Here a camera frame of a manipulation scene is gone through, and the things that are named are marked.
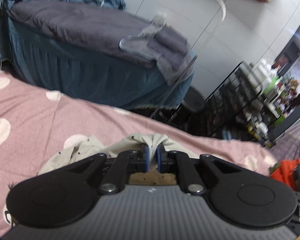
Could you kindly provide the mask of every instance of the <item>pink polka dot fabric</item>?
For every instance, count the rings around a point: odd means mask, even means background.
[[[56,152],[91,135],[109,146],[136,132],[166,134],[198,156],[216,154],[265,175],[275,162],[255,143],[191,136],[129,111],[25,84],[0,71],[0,235],[9,229],[2,216],[8,184],[36,176]]]

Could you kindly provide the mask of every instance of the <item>black stool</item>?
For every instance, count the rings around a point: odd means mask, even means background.
[[[194,87],[190,86],[180,106],[175,110],[166,123],[178,127],[185,132],[190,132],[190,119],[193,116],[200,116],[204,109],[205,100],[203,95]]]

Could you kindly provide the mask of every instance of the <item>white cloth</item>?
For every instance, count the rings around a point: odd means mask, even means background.
[[[97,138],[90,136],[88,139],[56,153],[50,160],[47,161],[47,163],[45,163],[39,171],[39,174],[56,170],[97,153],[105,153],[108,158],[116,158],[120,152],[127,150],[140,150],[142,143],[147,144],[149,147],[151,169],[155,169],[157,166],[154,162],[154,156],[160,143],[163,143],[166,151],[181,151],[187,153],[190,158],[199,158],[199,155],[171,140],[167,135],[140,133],[130,134],[121,141],[108,147],[104,147]]]

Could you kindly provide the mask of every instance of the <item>white wall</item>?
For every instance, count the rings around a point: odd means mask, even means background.
[[[205,96],[242,60],[256,63],[280,53],[300,25],[300,0],[226,0],[226,19],[207,46],[199,48],[221,18],[210,0],[126,0],[127,11],[167,22],[188,38],[199,54],[192,85]]]

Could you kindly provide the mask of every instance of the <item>red object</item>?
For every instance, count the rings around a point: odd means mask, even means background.
[[[293,161],[281,161],[281,166],[277,168],[270,177],[287,184],[293,190],[296,189],[296,184],[293,179],[292,171],[300,163],[300,158]]]

